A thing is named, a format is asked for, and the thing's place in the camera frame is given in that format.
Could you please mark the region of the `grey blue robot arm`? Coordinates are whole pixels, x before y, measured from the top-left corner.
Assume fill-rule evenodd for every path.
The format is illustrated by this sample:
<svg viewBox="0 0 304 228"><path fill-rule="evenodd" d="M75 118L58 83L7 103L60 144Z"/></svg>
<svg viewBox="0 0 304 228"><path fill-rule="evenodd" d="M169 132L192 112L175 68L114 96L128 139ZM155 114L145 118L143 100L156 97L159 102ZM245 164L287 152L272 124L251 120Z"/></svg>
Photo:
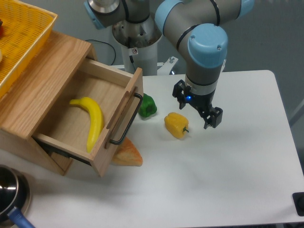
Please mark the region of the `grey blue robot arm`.
<svg viewBox="0 0 304 228"><path fill-rule="evenodd" d="M217 127L223 111L212 106L228 51L222 24L249 13L252 0L165 0L150 11L147 0L87 0L84 7L97 29L111 27L125 70L157 72L158 41L165 37L186 62L185 79L173 89L180 108L191 105L205 127Z"/></svg>

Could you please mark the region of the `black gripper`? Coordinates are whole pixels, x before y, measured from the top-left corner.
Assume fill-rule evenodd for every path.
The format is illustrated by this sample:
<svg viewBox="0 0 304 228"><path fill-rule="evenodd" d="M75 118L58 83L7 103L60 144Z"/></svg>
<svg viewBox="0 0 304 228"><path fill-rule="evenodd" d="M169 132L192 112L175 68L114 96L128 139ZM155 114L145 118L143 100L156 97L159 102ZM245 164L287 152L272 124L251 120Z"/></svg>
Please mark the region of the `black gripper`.
<svg viewBox="0 0 304 228"><path fill-rule="evenodd" d="M204 129L208 127L216 128L222 121L223 110L212 106L213 96L217 82L210 85L198 85L190 80L178 81L174 87L172 96L179 102L179 109L183 109L186 104L203 114Z"/></svg>

